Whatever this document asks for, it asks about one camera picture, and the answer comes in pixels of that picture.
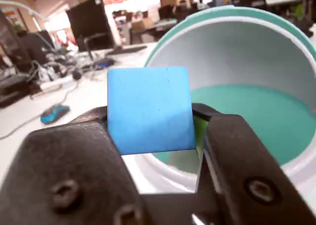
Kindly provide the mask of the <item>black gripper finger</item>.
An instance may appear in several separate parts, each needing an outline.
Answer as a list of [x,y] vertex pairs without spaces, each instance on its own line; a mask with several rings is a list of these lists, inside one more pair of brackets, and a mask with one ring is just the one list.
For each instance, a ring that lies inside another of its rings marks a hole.
[[0,189],[1,224],[148,224],[106,120],[106,107],[98,107],[30,133]]
[[243,117],[194,103],[207,121],[201,172],[212,178],[230,225],[313,225],[316,218]]

